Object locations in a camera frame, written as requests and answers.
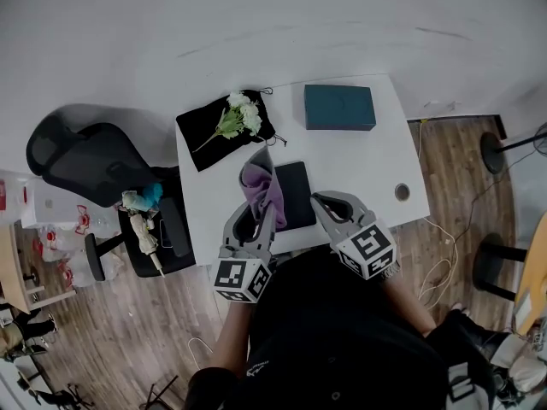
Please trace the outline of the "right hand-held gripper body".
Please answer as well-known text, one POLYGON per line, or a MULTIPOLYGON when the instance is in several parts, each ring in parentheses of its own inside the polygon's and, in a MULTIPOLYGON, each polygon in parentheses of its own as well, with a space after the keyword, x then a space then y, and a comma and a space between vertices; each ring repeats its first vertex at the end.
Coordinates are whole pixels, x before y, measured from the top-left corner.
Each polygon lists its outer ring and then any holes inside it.
POLYGON ((395 262, 397 246, 385 223, 376 220, 336 243, 334 250, 343 264, 369 280, 395 262))

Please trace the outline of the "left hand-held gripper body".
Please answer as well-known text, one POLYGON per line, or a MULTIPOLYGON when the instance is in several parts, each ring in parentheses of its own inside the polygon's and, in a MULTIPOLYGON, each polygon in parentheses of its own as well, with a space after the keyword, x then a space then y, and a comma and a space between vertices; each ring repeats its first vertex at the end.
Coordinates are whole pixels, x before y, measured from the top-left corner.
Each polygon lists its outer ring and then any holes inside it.
POLYGON ((214 292, 230 302, 256 304, 272 273, 256 257, 220 257, 215 263, 214 292))

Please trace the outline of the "purple cloth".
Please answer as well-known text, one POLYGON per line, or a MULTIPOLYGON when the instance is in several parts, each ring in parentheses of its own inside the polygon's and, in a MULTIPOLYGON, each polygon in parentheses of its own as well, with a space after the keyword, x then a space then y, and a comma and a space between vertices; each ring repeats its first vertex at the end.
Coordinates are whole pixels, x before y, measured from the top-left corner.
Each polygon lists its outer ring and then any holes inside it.
POLYGON ((276 229, 286 228, 283 191, 268 146, 259 149, 243 165, 238 182, 255 220, 259 220, 272 205, 276 229))

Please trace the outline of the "person's left forearm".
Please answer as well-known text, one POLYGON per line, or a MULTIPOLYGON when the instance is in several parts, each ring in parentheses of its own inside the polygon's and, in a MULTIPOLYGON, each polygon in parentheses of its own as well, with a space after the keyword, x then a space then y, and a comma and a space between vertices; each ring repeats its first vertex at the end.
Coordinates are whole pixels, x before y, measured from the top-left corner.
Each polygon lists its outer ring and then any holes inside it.
POLYGON ((227 369, 238 377, 243 375, 247 365, 252 314, 252 304, 242 302, 230 304, 221 333, 209 359, 210 367, 227 369))

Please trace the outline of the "person's right forearm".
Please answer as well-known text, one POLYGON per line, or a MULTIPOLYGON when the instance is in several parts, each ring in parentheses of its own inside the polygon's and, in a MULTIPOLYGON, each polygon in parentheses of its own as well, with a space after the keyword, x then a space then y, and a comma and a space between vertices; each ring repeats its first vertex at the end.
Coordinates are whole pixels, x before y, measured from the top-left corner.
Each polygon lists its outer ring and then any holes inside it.
POLYGON ((433 316, 421 304, 399 273, 381 280, 379 285, 397 314, 409 322, 423 337, 427 337, 437 327, 433 316))

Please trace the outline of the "beige folded umbrella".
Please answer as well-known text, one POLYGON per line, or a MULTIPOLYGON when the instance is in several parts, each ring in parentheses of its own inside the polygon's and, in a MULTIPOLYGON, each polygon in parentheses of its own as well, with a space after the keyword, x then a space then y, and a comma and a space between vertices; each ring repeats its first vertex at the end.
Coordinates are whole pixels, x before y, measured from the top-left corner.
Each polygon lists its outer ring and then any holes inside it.
POLYGON ((150 234, 146 221, 141 214, 133 214, 129 217, 132 229, 138 238, 138 245, 140 251, 149 256, 152 260, 156 270, 162 277, 165 274, 162 269, 162 264, 156 255, 157 240, 150 234))

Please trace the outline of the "teal rectangular box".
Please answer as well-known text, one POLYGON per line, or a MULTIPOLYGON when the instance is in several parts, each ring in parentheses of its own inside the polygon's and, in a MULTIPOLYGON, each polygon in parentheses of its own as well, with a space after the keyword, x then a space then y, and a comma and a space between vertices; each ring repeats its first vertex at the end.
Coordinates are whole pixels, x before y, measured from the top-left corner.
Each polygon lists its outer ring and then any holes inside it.
POLYGON ((377 124, 369 87, 305 85, 307 130, 371 131, 377 124))

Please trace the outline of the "white artificial flower bouquet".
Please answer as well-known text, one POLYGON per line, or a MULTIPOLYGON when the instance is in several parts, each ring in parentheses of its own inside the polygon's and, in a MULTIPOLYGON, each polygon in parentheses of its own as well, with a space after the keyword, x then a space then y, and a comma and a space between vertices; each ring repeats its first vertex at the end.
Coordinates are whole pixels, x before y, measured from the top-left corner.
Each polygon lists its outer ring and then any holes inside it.
POLYGON ((222 110, 215 132, 201 146, 194 149, 194 152, 217 137, 232 139, 246 132, 252 137, 258 135, 262 128, 262 118, 257 103, 251 101, 242 91, 231 92, 226 101, 229 108, 222 110))

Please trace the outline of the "black round stool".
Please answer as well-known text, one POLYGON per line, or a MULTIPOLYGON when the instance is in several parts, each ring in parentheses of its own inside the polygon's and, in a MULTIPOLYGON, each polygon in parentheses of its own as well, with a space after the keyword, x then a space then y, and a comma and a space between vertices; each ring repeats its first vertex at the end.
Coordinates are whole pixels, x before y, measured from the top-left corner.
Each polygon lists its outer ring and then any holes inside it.
POLYGON ((526 249, 506 246, 499 234, 495 232, 488 234, 480 242, 474 256, 472 275, 474 288, 513 302, 516 294, 498 286, 497 280, 505 261, 524 263, 526 255, 526 249))

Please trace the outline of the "black folding chair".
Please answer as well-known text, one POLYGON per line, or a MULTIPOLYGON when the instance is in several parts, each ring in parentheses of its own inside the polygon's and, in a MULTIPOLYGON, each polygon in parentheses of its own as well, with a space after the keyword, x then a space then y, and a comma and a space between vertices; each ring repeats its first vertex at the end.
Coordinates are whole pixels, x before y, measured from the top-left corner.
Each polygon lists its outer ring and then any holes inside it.
POLYGON ((179 376, 175 375, 159 391, 155 391, 156 385, 152 384, 150 386, 146 401, 140 406, 139 410, 174 410, 172 406, 168 405, 163 400, 163 396, 171 389, 178 378, 179 376))

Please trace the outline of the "black mesh office chair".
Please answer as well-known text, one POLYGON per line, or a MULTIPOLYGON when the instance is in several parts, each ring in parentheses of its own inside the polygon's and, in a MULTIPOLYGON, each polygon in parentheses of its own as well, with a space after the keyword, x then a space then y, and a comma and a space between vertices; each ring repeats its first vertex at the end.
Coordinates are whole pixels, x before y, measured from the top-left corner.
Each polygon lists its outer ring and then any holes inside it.
POLYGON ((140 251, 129 217, 141 214, 157 240, 156 255, 166 275, 196 263, 185 202, 177 167, 152 167, 129 137, 108 123, 70 130, 57 116, 43 119, 26 146, 26 160, 33 174, 45 183, 82 196, 102 208, 117 208, 121 233, 99 242, 85 236, 85 252, 97 282, 106 279, 103 257, 124 245, 134 272, 140 278, 161 276, 149 256, 140 251), (130 212, 122 207, 122 193, 161 183, 163 196, 156 210, 130 212))

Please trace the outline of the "round yellow wooden table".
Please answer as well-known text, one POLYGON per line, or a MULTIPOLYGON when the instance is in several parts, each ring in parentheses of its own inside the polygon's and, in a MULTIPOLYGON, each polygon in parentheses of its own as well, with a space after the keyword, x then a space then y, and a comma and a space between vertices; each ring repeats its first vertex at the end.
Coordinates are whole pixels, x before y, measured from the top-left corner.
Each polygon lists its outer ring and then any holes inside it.
POLYGON ((518 334, 526 335, 547 307, 547 211, 535 229, 526 253, 518 292, 514 322, 518 334))

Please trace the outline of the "light wooden side table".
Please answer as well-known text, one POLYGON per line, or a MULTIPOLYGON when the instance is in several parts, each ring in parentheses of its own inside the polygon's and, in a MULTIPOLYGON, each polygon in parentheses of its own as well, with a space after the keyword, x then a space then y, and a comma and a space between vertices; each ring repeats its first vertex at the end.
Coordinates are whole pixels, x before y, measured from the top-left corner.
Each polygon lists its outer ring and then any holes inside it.
POLYGON ((38 269, 32 263, 24 266, 23 252, 16 225, 0 226, 0 304, 30 313, 77 295, 75 289, 49 294, 38 269))

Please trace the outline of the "black drawstring cloth pouch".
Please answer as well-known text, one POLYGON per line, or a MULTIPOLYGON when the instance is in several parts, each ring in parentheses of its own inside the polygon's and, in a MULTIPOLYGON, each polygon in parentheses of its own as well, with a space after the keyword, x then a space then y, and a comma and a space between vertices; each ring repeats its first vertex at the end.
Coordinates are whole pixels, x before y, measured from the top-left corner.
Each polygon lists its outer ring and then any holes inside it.
POLYGON ((255 136, 249 129, 243 129, 237 136, 226 138, 217 134, 221 113, 228 113, 228 96, 220 97, 205 106, 195 108, 176 117, 176 124, 186 142, 196 169, 201 172, 223 158, 249 144, 266 143, 276 139, 276 131, 271 123, 262 95, 272 95, 274 90, 266 87, 261 90, 243 90, 258 110, 261 128, 255 136))

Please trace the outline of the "black pedestal fan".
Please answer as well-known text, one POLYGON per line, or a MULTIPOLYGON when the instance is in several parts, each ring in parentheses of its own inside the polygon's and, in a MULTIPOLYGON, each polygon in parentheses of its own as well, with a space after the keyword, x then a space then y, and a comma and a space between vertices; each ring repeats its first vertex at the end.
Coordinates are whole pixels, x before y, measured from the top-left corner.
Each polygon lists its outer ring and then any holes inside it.
POLYGON ((494 133, 484 132, 479 141, 479 148, 486 169, 492 174, 499 174, 504 169, 505 153, 529 144, 533 147, 533 153, 537 152, 547 158, 547 122, 543 123, 533 136, 507 145, 503 145, 494 133))

